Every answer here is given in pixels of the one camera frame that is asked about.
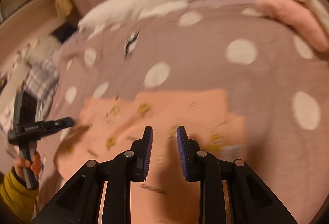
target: eye print on blanket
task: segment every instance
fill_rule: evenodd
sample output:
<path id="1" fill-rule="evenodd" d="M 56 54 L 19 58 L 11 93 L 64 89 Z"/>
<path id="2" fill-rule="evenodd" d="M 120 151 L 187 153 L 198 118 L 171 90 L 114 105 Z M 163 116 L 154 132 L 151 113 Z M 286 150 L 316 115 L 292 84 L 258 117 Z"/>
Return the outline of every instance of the eye print on blanket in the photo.
<path id="1" fill-rule="evenodd" d="M 129 35 L 127 38 L 126 44 L 124 46 L 123 52 L 124 52 L 124 58 L 131 57 L 137 43 L 137 38 L 139 35 L 139 31 L 133 32 Z"/>

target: person's arm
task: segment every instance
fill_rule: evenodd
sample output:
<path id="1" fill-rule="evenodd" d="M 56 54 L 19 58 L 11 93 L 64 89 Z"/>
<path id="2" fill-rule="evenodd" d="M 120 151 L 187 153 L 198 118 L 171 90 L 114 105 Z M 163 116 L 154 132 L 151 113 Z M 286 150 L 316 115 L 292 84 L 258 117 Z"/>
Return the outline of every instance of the person's arm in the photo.
<path id="1" fill-rule="evenodd" d="M 15 216 L 19 223 L 31 223 L 36 203 L 38 189 L 28 190 L 24 181 L 22 168 L 31 168 L 38 175 L 41 170 L 40 155 L 33 156 L 33 163 L 16 158 L 14 167 L 5 175 L 4 181 L 0 185 L 0 196 L 10 212 Z"/>

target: black object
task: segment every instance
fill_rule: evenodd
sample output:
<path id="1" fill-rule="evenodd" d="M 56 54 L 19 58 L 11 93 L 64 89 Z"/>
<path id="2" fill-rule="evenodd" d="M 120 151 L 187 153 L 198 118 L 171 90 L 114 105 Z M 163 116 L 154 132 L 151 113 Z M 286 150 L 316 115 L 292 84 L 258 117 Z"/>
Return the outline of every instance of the black object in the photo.
<path id="1" fill-rule="evenodd" d="M 56 30 L 54 30 L 51 34 L 55 36 L 62 44 L 74 34 L 78 28 L 65 22 L 61 26 L 59 26 Z"/>
<path id="2" fill-rule="evenodd" d="M 200 150 L 183 126 L 177 129 L 182 171 L 189 182 L 200 181 L 199 224 L 226 223 L 222 181 L 228 183 L 234 224 L 297 224 L 270 188 L 243 161 L 218 160 Z"/>
<path id="3" fill-rule="evenodd" d="M 19 156 L 32 161 L 37 150 L 37 141 L 60 130 L 74 125 L 72 118 L 67 117 L 57 121 L 35 122 L 37 101 L 25 91 L 18 92 L 14 105 L 14 129 L 8 132 L 8 141 L 18 145 Z M 23 168 L 27 189 L 39 186 L 38 180 L 29 168 Z"/>
<path id="4" fill-rule="evenodd" d="M 87 161 L 32 224 L 97 224 L 104 181 L 108 184 L 102 223 L 130 224 L 130 182 L 146 179 L 152 142 L 153 130 L 147 126 L 143 138 L 113 160 L 100 164 Z"/>

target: silver screw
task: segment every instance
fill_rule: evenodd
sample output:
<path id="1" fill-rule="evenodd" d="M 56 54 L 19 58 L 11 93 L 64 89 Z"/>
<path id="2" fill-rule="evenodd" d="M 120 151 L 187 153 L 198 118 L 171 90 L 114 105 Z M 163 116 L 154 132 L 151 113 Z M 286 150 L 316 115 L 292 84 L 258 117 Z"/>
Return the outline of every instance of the silver screw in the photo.
<path id="1" fill-rule="evenodd" d="M 89 160 L 87 162 L 87 167 L 94 167 L 96 165 L 96 161 L 95 160 Z"/>
<path id="2" fill-rule="evenodd" d="M 126 151 L 125 153 L 124 153 L 124 156 L 126 156 L 126 157 L 132 157 L 132 156 L 134 156 L 134 152 L 132 151 L 132 150 L 128 150 L 128 151 Z"/>
<path id="3" fill-rule="evenodd" d="M 207 152 L 204 151 L 204 150 L 200 150 L 200 151 L 198 151 L 197 154 L 198 154 L 200 157 L 205 157 L 205 156 L 207 156 Z"/>
<path id="4" fill-rule="evenodd" d="M 235 164 L 236 164 L 237 166 L 244 166 L 244 161 L 241 160 L 241 159 L 238 159 L 238 160 L 235 161 Z"/>

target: device handle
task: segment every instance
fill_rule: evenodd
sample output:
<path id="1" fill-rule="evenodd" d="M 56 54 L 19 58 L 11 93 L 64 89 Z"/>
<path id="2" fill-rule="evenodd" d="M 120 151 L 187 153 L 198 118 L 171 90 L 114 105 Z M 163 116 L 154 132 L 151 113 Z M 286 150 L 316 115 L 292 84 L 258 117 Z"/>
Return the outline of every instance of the device handle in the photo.
<path id="1" fill-rule="evenodd" d="M 29 160 L 32 163 L 36 150 L 37 142 L 30 142 L 27 147 L 19 147 L 19 157 Z M 28 190 L 39 187 L 38 178 L 30 168 L 23 168 L 23 175 Z"/>

